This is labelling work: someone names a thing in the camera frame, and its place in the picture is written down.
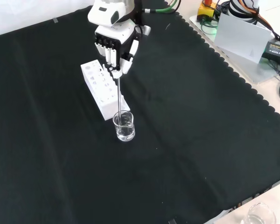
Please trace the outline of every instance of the power adapter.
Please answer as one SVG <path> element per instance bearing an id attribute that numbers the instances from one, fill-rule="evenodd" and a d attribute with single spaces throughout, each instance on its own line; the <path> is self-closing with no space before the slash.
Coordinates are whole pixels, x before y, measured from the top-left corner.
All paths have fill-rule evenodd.
<path id="1" fill-rule="evenodd" d="M 280 45 L 268 42 L 266 45 L 265 52 L 262 54 L 262 57 L 280 64 Z"/>

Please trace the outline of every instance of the black cloth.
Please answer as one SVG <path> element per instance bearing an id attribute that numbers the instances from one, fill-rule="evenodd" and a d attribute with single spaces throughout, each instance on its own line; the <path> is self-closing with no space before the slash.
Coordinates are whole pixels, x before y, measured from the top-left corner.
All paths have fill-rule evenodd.
<path id="1" fill-rule="evenodd" d="M 80 68 L 89 10 L 0 36 L 0 224 L 201 224 L 280 179 L 279 114 L 176 15 L 144 15 L 117 140 Z"/>

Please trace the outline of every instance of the glass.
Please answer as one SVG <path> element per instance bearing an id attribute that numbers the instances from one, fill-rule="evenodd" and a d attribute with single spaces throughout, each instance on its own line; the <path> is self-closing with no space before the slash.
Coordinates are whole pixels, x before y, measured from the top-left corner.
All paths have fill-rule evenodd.
<path id="1" fill-rule="evenodd" d="M 249 209 L 242 224 L 276 224 L 276 216 L 269 206 L 258 203 Z"/>
<path id="2" fill-rule="evenodd" d="M 121 141 L 130 141 L 135 136 L 134 117 L 129 111 L 118 112 L 113 117 L 117 138 Z"/>

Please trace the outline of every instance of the white table surface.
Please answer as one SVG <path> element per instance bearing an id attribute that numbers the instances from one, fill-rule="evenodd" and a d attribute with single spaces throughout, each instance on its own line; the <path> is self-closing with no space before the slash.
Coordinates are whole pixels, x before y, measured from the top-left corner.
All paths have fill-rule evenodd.
<path id="1" fill-rule="evenodd" d="M 188 21 L 190 16 L 197 14 L 198 5 L 200 0 L 182 0 L 180 8 L 177 10 L 180 14 Z M 271 23 L 274 30 L 280 34 L 280 0 L 260 0 L 260 14 Z M 280 114 L 280 97 L 279 97 L 279 86 L 280 78 L 273 77 L 265 82 L 260 84 L 255 84 L 247 78 L 247 75 L 242 68 L 237 66 L 230 58 L 225 55 L 219 48 L 217 48 L 211 39 L 209 39 L 200 29 L 191 21 L 189 21 L 190 26 L 192 26 L 206 42 L 215 49 L 216 52 L 220 53 L 222 57 L 225 58 L 225 61 L 229 64 L 230 67 L 234 69 L 241 77 L 243 77 L 247 83 L 249 83 L 253 89 L 258 91 L 258 94 L 262 95 L 265 100 L 269 102 L 269 105 L 272 106 L 277 113 Z"/>
<path id="2" fill-rule="evenodd" d="M 248 210 L 259 202 L 263 202 L 269 206 L 276 215 L 277 224 L 280 224 L 280 185 L 228 213 L 219 220 L 215 221 L 214 224 L 240 224 Z"/>

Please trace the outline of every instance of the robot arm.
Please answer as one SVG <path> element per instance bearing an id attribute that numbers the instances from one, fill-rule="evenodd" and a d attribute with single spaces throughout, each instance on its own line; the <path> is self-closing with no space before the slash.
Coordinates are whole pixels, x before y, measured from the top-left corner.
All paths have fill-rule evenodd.
<path id="1" fill-rule="evenodd" d="M 96 0 L 88 14 L 88 20 L 99 25 L 95 45 L 114 78 L 132 66 L 139 45 L 136 27 L 142 25 L 141 12 L 141 0 Z"/>

